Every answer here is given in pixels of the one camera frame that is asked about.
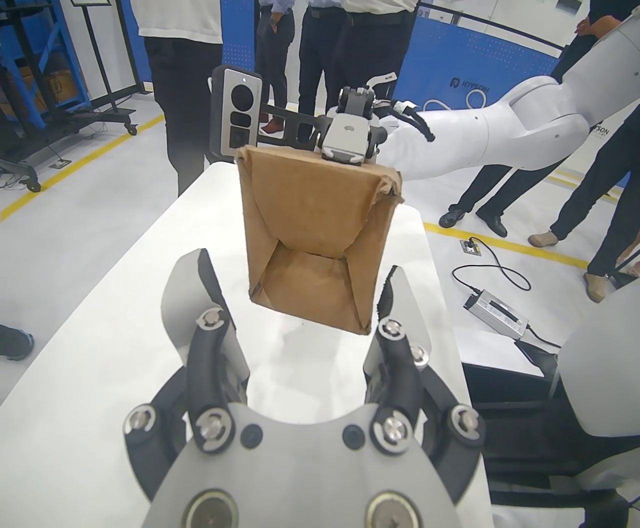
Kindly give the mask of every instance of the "blue shirt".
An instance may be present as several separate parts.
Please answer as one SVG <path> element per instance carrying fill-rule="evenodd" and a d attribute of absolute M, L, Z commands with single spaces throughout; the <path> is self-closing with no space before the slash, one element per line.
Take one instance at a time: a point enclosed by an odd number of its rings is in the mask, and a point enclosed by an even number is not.
<path fill-rule="evenodd" d="M 291 11 L 296 0 L 260 0 L 261 6 L 273 6 L 271 13 L 286 13 Z"/>
<path fill-rule="evenodd" d="M 340 0 L 307 0 L 310 7 L 342 7 Z"/>
<path fill-rule="evenodd" d="M 633 128 L 635 132 L 640 132 L 640 106 L 637 106 L 636 109 L 629 114 L 629 117 L 625 119 L 625 124 Z"/>

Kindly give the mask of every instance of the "floor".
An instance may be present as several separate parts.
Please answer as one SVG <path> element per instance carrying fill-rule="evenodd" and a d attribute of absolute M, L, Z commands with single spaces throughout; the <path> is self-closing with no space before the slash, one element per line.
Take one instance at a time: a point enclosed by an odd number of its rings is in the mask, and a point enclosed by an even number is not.
<path fill-rule="evenodd" d="M 128 136 L 121 125 L 109 124 L 100 133 L 94 125 L 95 130 L 85 129 L 55 144 L 55 154 L 48 150 L 30 160 L 38 167 L 44 192 L 33 195 L 20 184 L 0 190 L 0 321 L 24 328 L 36 341 L 29 359 L 0 359 L 0 403 L 66 318 L 177 194 L 175 174 L 166 159 L 161 111 L 152 95 L 135 95 L 123 106 L 136 110 L 136 137 Z M 73 163 L 62 170 L 49 168 L 58 155 Z M 584 293 L 582 273 L 605 234 L 615 198 L 601 199 L 587 220 L 549 251 L 533 250 L 527 237 L 548 229 L 575 187 L 575 179 L 561 172 L 507 210 L 506 239 L 498 239 L 473 214 L 455 229 L 442 230 L 438 218 L 476 173 L 477 169 L 461 170 L 408 182 L 403 189 L 406 203 L 416 207 L 425 222 L 456 331 L 488 330 L 464 310 L 470 292 L 451 277 L 456 266 L 492 263 L 484 248 L 481 257 L 462 252 L 459 240 L 473 235 L 492 245 L 503 265 L 523 273 L 532 289 L 517 289 L 496 269 L 466 269 L 460 277 L 490 290 L 528 317 L 543 338 L 562 344 L 596 306 Z M 536 342 L 532 336 L 527 339 Z M 575 519 L 575 513 L 562 520 L 556 512 L 545 515 L 536 513 L 527 526 L 577 526 L 568 520 L 572 515 Z"/>

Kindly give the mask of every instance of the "hand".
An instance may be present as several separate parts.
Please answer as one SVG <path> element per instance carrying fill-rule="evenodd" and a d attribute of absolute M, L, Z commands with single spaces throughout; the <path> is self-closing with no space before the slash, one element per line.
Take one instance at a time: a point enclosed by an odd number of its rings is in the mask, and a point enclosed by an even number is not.
<path fill-rule="evenodd" d="M 576 34 L 578 36 L 585 36 L 591 34 L 591 23 L 589 19 L 581 20 L 575 28 Z"/>
<path fill-rule="evenodd" d="M 275 22 L 276 22 L 275 25 L 273 25 L 271 27 L 271 29 L 273 30 L 274 33 L 277 33 L 278 32 L 278 22 L 280 22 L 280 19 L 282 18 L 282 13 L 272 13 L 271 14 L 271 18 L 273 20 L 275 20 Z"/>

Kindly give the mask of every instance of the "cardboard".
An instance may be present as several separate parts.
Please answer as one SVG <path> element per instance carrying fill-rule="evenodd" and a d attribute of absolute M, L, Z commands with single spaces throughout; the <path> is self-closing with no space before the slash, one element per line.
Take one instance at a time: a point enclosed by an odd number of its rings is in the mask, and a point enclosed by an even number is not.
<path fill-rule="evenodd" d="M 369 333 L 382 252 L 403 201 L 400 174 L 293 148 L 243 147 L 236 161 L 252 301 Z"/>
<path fill-rule="evenodd" d="M 34 88 L 36 88 L 35 79 L 33 78 L 29 67 L 20 68 L 20 73 L 22 74 L 22 80 L 27 85 L 29 90 L 33 90 Z M 50 74 L 46 74 L 44 77 L 56 102 L 62 103 L 70 99 L 76 99 L 78 97 L 79 93 L 76 82 L 74 81 L 73 75 L 71 74 L 70 70 L 60 70 L 57 72 L 52 72 Z M 10 78 L 9 82 L 15 88 L 15 80 L 13 78 Z M 47 109 L 46 105 L 44 104 L 42 94 L 37 88 L 34 94 L 34 103 L 38 112 L 40 113 L 44 112 Z M 9 105 L 9 103 L 6 101 L 6 97 L 4 96 L 4 94 L 2 94 L 2 100 L 0 100 L 0 108 L 5 113 L 5 115 L 15 117 L 15 113 L 13 112 L 11 105 Z M 24 103 L 22 103 L 22 109 L 26 111 Z"/>

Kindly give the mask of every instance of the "white tabletop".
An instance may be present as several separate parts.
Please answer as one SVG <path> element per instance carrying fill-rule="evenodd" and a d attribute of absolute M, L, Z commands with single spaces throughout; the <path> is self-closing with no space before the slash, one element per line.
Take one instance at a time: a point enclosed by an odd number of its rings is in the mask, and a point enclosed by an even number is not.
<path fill-rule="evenodd" d="M 210 167 L 122 257 L 0 406 L 0 525 L 140 528 L 148 509 L 129 466 L 122 423 L 181 366 L 161 320 L 176 260 L 207 248 L 237 325 L 249 405 L 287 422 L 359 407 L 371 341 L 254 305 L 237 169 Z M 427 322 L 431 366 L 469 402 L 456 341 L 420 214 L 397 208 L 376 298 L 404 268 Z M 458 505 L 465 528 L 493 528 L 482 464 Z"/>

